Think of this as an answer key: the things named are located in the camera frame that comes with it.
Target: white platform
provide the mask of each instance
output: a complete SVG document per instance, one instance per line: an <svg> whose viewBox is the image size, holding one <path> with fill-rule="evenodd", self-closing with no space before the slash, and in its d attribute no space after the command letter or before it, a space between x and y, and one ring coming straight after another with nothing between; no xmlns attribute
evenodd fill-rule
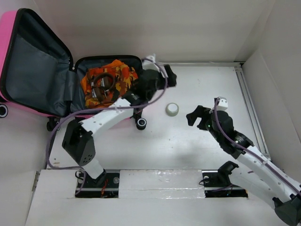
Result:
<svg viewBox="0 0 301 226"><path fill-rule="evenodd" d="M197 169L121 170L119 198L121 199L200 199L204 188Z"/></svg>
<svg viewBox="0 0 301 226"><path fill-rule="evenodd" d="M134 192L135 188L128 185L137 182L135 174L139 179L139 172L125 170L121 173L122 189ZM192 172L188 187L198 183L199 178L195 175ZM177 176L177 183L172 178L170 182L180 188L186 184L187 175ZM26 226L285 226L271 208L252 195L249 199L162 199L151 196L80 199L74 198L75 186L74 170L43 170Z"/></svg>
<svg viewBox="0 0 301 226"><path fill-rule="evenodd" d="M255 134L241 94L234 67L172 66L177 87L169 88L155 104L143 111L144 131L134 120L124 120L95 140L96 157L105 169L217 169L231 156L224 153L207 131L187 124L186 114L197 105L213 107L214 98L228 99L227 112L235 129L256 143ZM165 113L168 103L177 103L177 116ZM66 124L58 131L50 156L60 167L75 161L62 148Z"/></svg>

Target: gray lining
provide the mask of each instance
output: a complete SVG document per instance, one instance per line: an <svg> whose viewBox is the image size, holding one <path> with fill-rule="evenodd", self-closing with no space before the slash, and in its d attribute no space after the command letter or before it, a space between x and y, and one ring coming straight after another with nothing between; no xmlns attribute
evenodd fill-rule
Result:
<svg viewBox="0 0 301 226"><path fill-rule="evenodd" d="M117 59L114 56L106 56L106 57L107 59L102 59L103 58L102 56L99 57L99 59L95 58L95 59L83 60L79 64L76 71L76 74L78 76L78 82L80 82L80 80L82 80L85 77L88 69L105 66L107 64L112 63L115 59ZM138 60L137 58L119 58L119 60L127 64L128 66L135 68L138 74L142 70L141 60ZM73 102L71 103L70 110L71 112L76 112L84 109L86 109L85 93L79 83L79 85L76 88L76 92L73 98Z"/></svg>
<svg viewBox="0 0 301 226"><path fill-rule="evenodd" d="M75 76L68 70L68 54L30 13L24 12L8 63L8 95L19 104L64 116L66 100L72 100L75 91Z"/></svg>

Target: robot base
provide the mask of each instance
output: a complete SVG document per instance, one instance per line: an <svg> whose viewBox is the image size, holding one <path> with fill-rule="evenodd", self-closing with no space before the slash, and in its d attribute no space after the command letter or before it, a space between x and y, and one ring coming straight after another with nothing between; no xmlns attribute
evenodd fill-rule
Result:
<svg viewBox="0 0 301 226"><path fill-rule="evenodd" d="M203 180L199 184L204 186L206 198L248 197L245 189L221 181L217 170L203 170L202 174Z"/></svg>
<svg viewBox="0 0 301 226"><path fill-rule="evenodd" d="M120 170L107 170L104 181L95 186L92 178L87 174L86 181L80 193L76 198L118 198ZM78 173L78 184L76 192L79 190L83 178L83 173Z"/></svg>

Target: screw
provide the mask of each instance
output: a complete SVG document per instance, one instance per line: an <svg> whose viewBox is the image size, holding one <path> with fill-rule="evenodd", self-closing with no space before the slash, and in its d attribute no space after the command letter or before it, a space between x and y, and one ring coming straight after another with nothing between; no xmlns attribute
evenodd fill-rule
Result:
<svg viewBox="0 0 301 226"><path fill-rule="evenodd" d="M210 178L210 177L208 177L208 176L204 176L204 177L203 177L204 183L206 183L206 184L209 183L209 178Z"/></svg>
<svg viewBox="0 0 301 226"><path fill-rule="evenodd" d="M113 179L113 183L119 184L119 178L118 178L118 177L115 177L115 178Z"/></svg>

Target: white wall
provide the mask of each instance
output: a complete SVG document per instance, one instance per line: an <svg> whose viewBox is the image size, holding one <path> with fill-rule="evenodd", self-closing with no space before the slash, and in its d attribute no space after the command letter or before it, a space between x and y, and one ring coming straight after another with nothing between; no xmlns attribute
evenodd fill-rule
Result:
<svg viewBox="0 0 301 226"><path fill-rule="evenodd" d="M301 180L301 1L277 0L243 66L271 157Z"/></svg>
<svg viewBox="0 0 301 226"><path fill-rule="evenodd" d="M35 0L75 60L156 53L161 61L246 60L274 0Z"/></svg>
<svg viewBox="0 0 301 226"><path fill-rule="evenodd" d="M19 8L31 8L36 12L39 9L34 0L1 0L0 2L0 15L9 10L16 10Z"/></svg>

